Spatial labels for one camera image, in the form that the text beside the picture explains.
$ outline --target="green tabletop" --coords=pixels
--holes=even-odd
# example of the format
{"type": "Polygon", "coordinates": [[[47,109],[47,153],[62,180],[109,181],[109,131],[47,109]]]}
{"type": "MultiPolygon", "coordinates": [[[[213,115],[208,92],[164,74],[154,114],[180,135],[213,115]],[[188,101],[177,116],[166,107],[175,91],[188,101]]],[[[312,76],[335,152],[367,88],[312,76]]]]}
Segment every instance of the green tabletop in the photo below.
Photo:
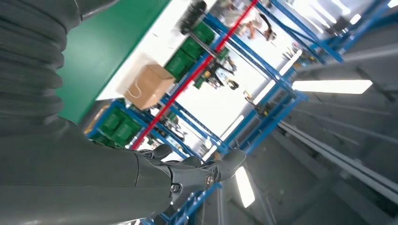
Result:
{"type": "Polygon", "coordinates": [[[170,0],[121,0],[68,35],[60,116],[78,123],[170,0]]]}

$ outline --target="person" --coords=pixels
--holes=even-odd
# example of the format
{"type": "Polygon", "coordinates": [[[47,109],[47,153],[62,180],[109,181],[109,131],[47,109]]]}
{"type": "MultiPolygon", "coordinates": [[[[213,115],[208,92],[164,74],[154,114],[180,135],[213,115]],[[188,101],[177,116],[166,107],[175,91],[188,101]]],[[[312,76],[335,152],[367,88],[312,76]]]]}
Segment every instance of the person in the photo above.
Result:
{"type": "MultiPolygon", "coordinates": [[[[232,3],[228,4],[226,10],[223,12],[225,25],[230,28],[233,27],[243,13],[243,10],[238,10],[232,3]]],[[[267,41],[276,38],[276,33],[272,31],[271,23],[265,15],[260,13],[256,8],[250,9],[240,24],[241,29],[239,34],[243,35],[246,30],[249,30],[249,39],[255,38],[256,30],[262,33],[267,41]]]]}
{"type": "Polygon", "coordinates": [[[240,150],[222,162],[162,162],[169,148],[156,149],[160,155],[110,148],[58,117],[56,71],[67,34],[117,2],[0,0],[1,225],[111,225],[158,215],[243,162],[240,150]]]}

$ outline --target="blue metal shelving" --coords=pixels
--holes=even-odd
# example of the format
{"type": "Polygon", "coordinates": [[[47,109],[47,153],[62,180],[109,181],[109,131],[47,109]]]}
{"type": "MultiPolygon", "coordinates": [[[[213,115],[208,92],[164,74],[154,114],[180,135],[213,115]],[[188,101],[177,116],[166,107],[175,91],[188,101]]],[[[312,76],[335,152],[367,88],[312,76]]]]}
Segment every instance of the blue metal shelving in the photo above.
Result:
{"type": "MultiPolygon", "coordinates": [[[[302,45],[305,50],[307,50],[310,54],[314,56],[315,59],[317,59],[320,63],[325,63],[326,60],[324,59],[324,56],[317,53],[315,51],[315,48],[321,48],[337,61],[343,62],[343,58],[341,57],[339,52],[344,52],[348,50],[353,45],[353,43],[358,40],[358,38],[360,38],[372,25],[374,25],[376,19],[378,19],[380,15],[385,12],[388,2],[388,0],[376,1],[373,5],[371,5],[372,8],[369,8],[362,15],[362,19],[356,25],[349,27],[349,31],[346,34],[327,42],[321,41],[308,27],[306,27],[278,0],[271,0],[271,3],[282,13],[284,13],[289,19],[291,19],[295,24],[297,24],[297,26],[302,29],[305,34],[293,30],[281,23],[278,18],[273,16],[261,4],[257,4],[257,8],[267,17],[273,20],[277,25],[279,25],[283,30],[285,30],[288,35],[290,35],[294,40],[302,45]],[[313,43],[314,45],[308,46],[303,40],[313,43]]],[[[206,17],[203,19],[203,22],[211,29],[213,29],[215,33],[220,35],[219,38],[217,38],[216,41],[211,45],[211,48],[214,49],[214,47],[217,46],[222,37],[228,31],[228,28],[211,15],[206,15],[206,17]]],[[[245,139],[240,144],[240,148],[245,151],[246,154],[251,154],[256,149],[256,147],[263,141],[263,139],[267,137],[272,132],[272,130],[277,127],[278,123],[283,120],[284,117],[286,117],[301,100],[306,100],[306,96],[303,93],[293,90],[291,87],[291,82],[289,81],[289,78],[291,74],[294,73],[294,69],[289,69],[285,76],[281,75],[275,68],[270,66],[253,49],[251,49],[235,35],[232,35],[231,39],[228,41],[228,44],[232,48],[236,49],[252,65],[257,67],[259,71],[263,72],[270,79],[275,81],[275,85],[262,98],[258,105],[265,105],[271,99],[283,93],[284,96],[279,100],[278,104],[276,104],[265,117],[259,116],[256,110],[253,108],[225,140],[222,140],[220,137],[214,134],[209,128],[207,128],[203,123],[196,119],[189,111],[187,111],[177,102],[172,105],[170,110],[177,114],[179,118],[184,120],[201,136],[209,139],[213,145],[217,146],[218,152],[222,155],[227,154],[228,151],[231,149],[234,138],[242,133],[245,129],[247,129],[247,126],[254,120],[254,118],[258,118],[260,120],[260,123],[255,127],[255,129],[253,129],[249,133],[249,135],[245,137],[245,139]]],[[[202,64],[207,55],[208,53],[202,55],[202,57],[197,61],[193,68],[188,72],[188,75],[190,75],[197,67],[202,64]]],[[[165,104],[169,100],[169,98],[169,95],[166,95],[161,100],[161,102],[165,104]]],[[[147,126],[147,122],[153,119],[153,116],[148,113],[127,109],[122,103],[114,101],[109,109],[104,112],[103,116],[94,126],[93,131],[89,133],[89,137],[94,135],[96,132],[100,132],[99,124],[104,121],[104,118],[109,115],[109,112],[114,107],[120,107],[125,113],[131,116],[143,127],[147,126]]],[[[186,158],[187,155],[189,155],[197,156],[200,158],[200,156],[196,152],[192,151],[188,146],[184,145],[182,141],[178,140],[178,137],[175,137],[175,135],[169,132],[168,129],[162,124],[158,124],[157,127],[166,132],[182,146],[186,154],[181,152],[176,147],[173,147],[173,150],[177,152],[181,157],[186,158]]],[[[160,139],[162,142],[168,142],[166,138],[162,137],[156,131],[152,131],[151,134],[160,139]]],[[[191,216],[192,213],[195,212],[195,210],[203,203],[203,201],[208,196],[210,196],[211,193],[216,190],[216,188],[219,188],[220,186],[220,184],[215,184],[208,190],[194,193],[190,198],[187,199],[187,201],[180,208],[180,210],[178,210],[174,215],[168,216],[165,214],[160,214],[160,217],[164,221],[166,221],[168,225],[184,224],[184,222],[191,216]]],[[[142,223],[145,225],[153,225],[153,221],[150,218],[142,221],[142,223]]]]}

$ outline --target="blue metal frame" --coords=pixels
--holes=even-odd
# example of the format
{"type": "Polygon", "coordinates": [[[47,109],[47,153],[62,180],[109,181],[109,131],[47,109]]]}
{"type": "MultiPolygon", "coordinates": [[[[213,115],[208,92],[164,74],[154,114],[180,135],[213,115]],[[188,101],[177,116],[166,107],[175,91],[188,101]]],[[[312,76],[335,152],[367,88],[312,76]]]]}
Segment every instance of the blue metal frame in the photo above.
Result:
{"type": "Polygon", "coordinates": [[[371,27],[372,25],[387,11],[388,3],[390,0],[382,0],[380,5],[374,9],[374,12],[371,13],[371,18],[362,22],[358,28],[355,30],[353,34],[351,34],[347,41],[342,43],[340,53],[344,53],[349,50],[359,38],[361,38],[371,27]]]}
{"type": "Polygon", "coordinates": [[[240,147],[241,149],[246,149],[250,144],[251,140],[253,140],[259,132],[261,132],[261,127],[264,124],[268,124],[277,114],[281,112],[283,107],[288,104],[292,100],[292,97],[290,95],[285,95],[285,97],[280,101],[280,103],[273,108],[268,115],[263,119],[263,122],[260,123],[259,125],[256,126],[255,129],[253,129],[250,134],[242,141],[240,147]]]}
{"type": "Polygon", "coordinates": [[[390,0],[375,0],[367,10],[362,13],[360,20],[356,24],[347,27],[347,32],[335,37],[329,46],[334,50],[340,50],[340,53],[346,52],[362,37],[369,29],[376,24],[377,20],[389,8],[390,0]]]}
{"type": "Polygon", "coordinates": [[[305,49],[307,49],[307,51],[310,52],[311,55],[313,55],[320,63],[322,63],[322,64],[326,63],[326,61],[324,59],[322,59],[320,57],[320,55],[318,53],[316,53],[316,51],[314,51],[314,49],[312,49],[310,46],[308,46],[306,43],[304,43],[299,37],[297,37],[297,35],[302,37],[302,38],[304,38],[304,39],[306,39],[306,40],[308,40],[308,41],[310,41],[310,42],[312,42],[312,43],[315,43],[317,46],[319,46],[317,41],[315,41],[315,40],[307,37],[306,35],[301,34],[300,32],[298,32],[298,31],[296,31],[296,30],[284,25],[280,20],[278,20],[278,18],[276,16],[272,15],[272,13],[270,13],[262,4],[257,3],[257,8],[261,12],[263,12],[266,16],[268,16],[271,20],[273,20],[278,26],[280,26],[282,29],[284,29],[285,32],[290,35],[290,37],[295,39],[301,46],[303,46],[305,49]]]}
{"type": "MultiPolygon", "coordinates": [[[[162,99],[162,103],[166,103],[168,101],[169,96],[165,95],[162,99]]],[[[194,130],[196,130],[201,136],[204,138],[209,138],[212,144],[216,145],[218,150],[222,153],[227,153],[229,146],[226,145],[216,134],[214,134],[210,129],[208,129],[204,124],[202,124],[198,119],[196,119],[192,114],[190,114],[185,108],[183,108],[177,102],[174,103],[177,107],[171,106],[170,110],[177,114],[179,118],[184,120],[188,125],[190,125],[194,130]],[[205,131],[199,128],[195,123],[191,120],[196,122],[199,126],[201,126],[205,131]]]]}
{"type": "MultiPolygon", "coordinates": [[[[100,131],[99,127],[104,122],[104,120],[109,116],[109,114],[111,113],[111,111],[115,107],[118,107],[121,110],[123,110],[123,112],[125,112],[127,115],[129,115],[131,118],[133,118],[133,120],[135,120],[142,127],[145,128],[146,126],[148,126],[148,124],[145,123],[139,116],[137,116],[134,111],[132,111],[131,109],[126,108],[126,106],[123,103],[121,103],[120,101],[114,100],[112,102],[112,104],[109,106],[109,108],[98,119],[97,123],[93,126],[91,132],[87,135],[87,138],[92,137],[97,132],[102,133],[100,131]]],[[[187,156],[184,153],[182,153],[179,149],[177,149],[174,145],[172,145],[166,138],[161,136],[158,132],[156,132],[155,130],[152,130],[151,134],[153,136],[155,136],[157,139],[161,140],[163,143],[168,143],[172,147],[173,151],[176,152],[179,156],[181,156],[182,158],[187,158],[187,156]]]]}
{"type": "Polygon", "coordinates": [[[192,199],[190,199],[188,202],[191,204],[186,204],[184,207],[181,208],[180,212],[181,215],[178,217],[173,218],[173,225],[182,225],[184,222],[188,219],[195,210],[201,206],[201,204],[207,199],[217,188],[220,188],[221,185],[219,183],[214,184],[211,186],[209,189],[199,192],[199,195],[195,195],[192,199]]]}
{"type": "MultiPolygon", "coordinates": [[[[222,24],[217,18],[214,16],[207,14],[206,17],[203,19],[209,27],[211,27],[217,33],[223,33],[228,30],[224,24],[222,24]]],[[[279,74],[279,72],[274,69],[270,64],[268,64],[263,58],[261,58],[253,49],[251,49],[248,45],[246,45],[241,39],[239,39],[236,35],[232,35],[231,39],[228,43],[231,43],[233,40],[239,46],[241,46],[247,53],[252,55],[269,73],[269,77],[273,79],[278,85],[280,85],[283,89],[289,92],[293,92],[291,89],[291,83],[285,79],[283,76],[279,74]]]]}
{"type": "MultiPolygon", "coordinates": [[[[140,114],[140,112],[138,112],[138,111],[134,111],[134,110],[131,110],[131,111],[132,111],[132,113],[134,113],[136,116],[142,116],[142,117],[144,117],[145,119],[147,119],[148,121],[152,121],[152,120],[154,119],[154,116],[152,116],[152,115],[149,114],[149,113],[141,112],[141,114],[140,114]]],[[[188,153],[189,155],[191,155],[191,156],[198,157],[202,162],[204,162],[204,161],[202,160],[202,157],[201,157],[198,153],[196,153],[195,151],[193,151],[190,147],[186,146],[186,145],[184,144],[184,142],[183,142],[180,138],[178,138],[171,130],[169,130],[167,127],[165,127],[165,126],[164,126],[163,124],[161,124],[161,123],[157,123],[156,126],[157,126],[158,128],[160,128],[161,130],[163,130],[168,136],[170,136],[171,138],[173,138],[173,139],[183,148],[183,150],[185,150],[185,152],[187,152],[187,153],[188,153]]]]}
{"type": "Polygon", "coordinates": [[[302,29],[310,38],[312,38],[320,48],[323,48],[329,55],[331,55],[338,62],[344,62],[341,55],[330,48],[326,43],[320,40],[307,26],[303,24],[297,17],[293,15],[288,9],[286,9],[279,0],[270,0],[271,3],[285,14],[292,22],[294,22],[300,29],[302,29]]]}
{"type": "MultiPolygon", "coordinates": [[[[302,44],[304,47],[308,47],[304,42],[302,42],[300,38],[303,38],[305,40],[308,40],[310,42],[316,43],[319,47],[325,49],[331,56],[333,56],[336,60],[342,61],[341,56],[334,52],[330,47],[326,45],[326,43],[320,41],[314,33],[312,33],[305,25],[300,22],[293,14],[291,14],[287,9],[283,7],[283,5],[276,1],[276,0],[271,0],[271,2],[279,9],[281,10],[285,15],[287,15],[293,22],[295,22],[309,37],[307,37],[304,34],[301,34],[284,24],[280,23],[280,26],[282,29],[286,30],[286,32],[291,35],[295,40],[300,40],[300,44],[302,44]]],[[[280,22],[277,18],[274,18],[273,15],[271,15],[267,10],[265,10],[261,5],[258,6],[260,10],[262,10],[266,15],[268,15],[271,19],[273,19],[276,23],[280,22]]],[[[215,41],[215,43],[212,45],[214,48],[221,40],[225,32],[228,30],[221,22],[219,22],[216,18],[212,17],[211,15],[207,15],[206,18],[203,20],[210,28],[212,28],[215,32],[220,34],[220,37],[215,41]]],[[[357,38],[359,38],[363,32],[365,32],[365,25],[370,26],[369,24],[373,23],[364,23],[362,26],[358,26],[358,29],[360,32],[357,33],[357,38]]],[[[290,73],[293,71],[293,69],[290,69],[287,73],[286,76],[281,76],[278,71],[276,71],[272,66],[270,66],[264,59],[262,59],[255,51],[253,51],[251,48],[249,48],[245,43],[243,43],[238,37],[233,35],[231,37],[231,40],[229,40],[229,43],[231,44],[232,47],[237,49],[239,52],[242,53],[242,55],[247,58],[254,66],[258,67],[262,72],[264,72],[266,75],[268,75],[270,78],[272,78],[275,81],[275,86],[264,96],[264,98],[259,102],[260,105],[263,105],[267,103],[272,97],[274,97],[280,90],[285,90],[286,91],[286,96],[280,101],[278,105],[274,107],[274,109],[269,113],[267,117],[265,117],[261,124],[256,127],[256,129],[250,133],[249,136],[245,138],[245,140],[242,142],[242,147],[244,148],[244,151],[246,154],[251,154],[254,149],[263,141],[267,135],[269,135],[270,132],[277,126],[277,124],[289,114],[289,112],[303,99],[306,98],[305,95],[303,95],[300,92],[296,92],[291,88],[291,83],[289,82],[289,77],[290,73]]],[[[350,47],[352,43],[348,42],[345,44],[346,48],[350,47]]],[[[313,54],[314,57],[317,58],[317,54],[311,49],[308,50],[310,53],[313,54]]],[[[205,53],[199,60],[198,62],[191,68],[188,74],[191,74],[199,65],[201,65],[206,58],[208,53],[205,53]]],[[[169,99],[169,96],[165,96],[162,99],[163,103],[166,103],[169,99]]],[[[146,118],[150,120],[152,117],[145,114],[145,113],[139,113],[131,109],[127,109],[122,103],[119,101],[114,101],[110,107],[103,113],[101,118],[98,120],[98,122],[94,125],[93,131],[91,131],[88,136],[94,135],[96,132],[99,131],[99,126],[102,124],[104,119],[109,115],[109,113],[112,111],[114,107],[120,107],[125,113],[127,113],[129,116],[131,116],[135,121],[137,121],[140,125],[143,127],[146,127],[147,124],[143,120],[143,118],[146,118]]],[[[229,144],[232,143],[234,140],[234,137],[236,137],[239,133],[241,133],[246,126],[255,118],[257,117],[257,112],[252,109],[249,114],[243,119],[243,121],[237,126],[237,128],[227,137],[227,139],[223,142],[217,135],[215,135],[210,129],[208,129],[206,126],[204,126],[199,120],[197,120],[192,114],[190,114],[186,109],[184,109],[181,105],[179,105],[177,102],[174,103],[174,105],[171,107],[171,110],[176,113],[181,119],[186,121],[192,128],[194,128],[200,135],[202,135],[204,138],[209,138],[213,144],[215,144],[218,147],[218,150],[226,154],[228,150],[230,149],[229,144]]],[[[169,134],[169,131],[166,127],[164,127],[162,124],[158,124],[157,127],[162,129],[163,131],[167,132],[169,134]]],[[[168,141],[163,138],[158,132],[156,131],[151,131],[151,134],[153,134],[156,138],[159,138],[161,141],[167,143],[168,141]]],[[[173,134],[170,135],[173,137],[177,142],[179,139],[173,134]]],[[[173,150],[177,152],[182,158],[186,158],[186,155],[180,152],[178,149],[173,147],[173,150]]],[[[188,150],[185,149],[190,155],[195,155],[193,152],[190,152],[189,148],[188,150]]],[[[189,198],[181,210],[179,210],[177,213],[172,215],[171,217],[168,217],[165,214],[160,214],[160,217],[162,217],[167,224],[173,224],[173,225],[182,225],[186,220],[187,217],[190,216],[203,202],[204,200],[210,196],[210,194],[217,188],[220,187],[220,184],[215,184],[210,189],[207,191],[203,192],[197,192],[193,197],[189,198]]],[[[153,225],[152,219],[142,221],[143,224],[145,225],[153,225]]]]}
{"type": "Polygon", "coordinates": [[[250,155],[253,150],[263,142],[264,138],[266,138],[276,128],[276,126],[278,126],[278,123],[283,120],[301,100],[303,100],[302,97],[298,97],[290,103],[290,105],[285,107],[273,120],[269,120],[268,124],[264,124],[264,130],[257,138],[255,138],[252,144],[245,149],[245,153],[250,155]]]}

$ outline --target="cardboard box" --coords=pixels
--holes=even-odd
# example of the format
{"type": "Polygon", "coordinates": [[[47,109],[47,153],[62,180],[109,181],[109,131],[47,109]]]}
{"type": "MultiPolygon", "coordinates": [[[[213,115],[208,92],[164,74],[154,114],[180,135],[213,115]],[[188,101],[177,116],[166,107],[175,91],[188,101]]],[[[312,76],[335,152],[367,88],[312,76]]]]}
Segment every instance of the cardboard box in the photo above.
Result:
{"type": "Polygon", "coordinates": [[[138,109],[144,110],[156,105],[174,80],[175,78],[160,65],[147,65],[124,96],[138,109]]]}

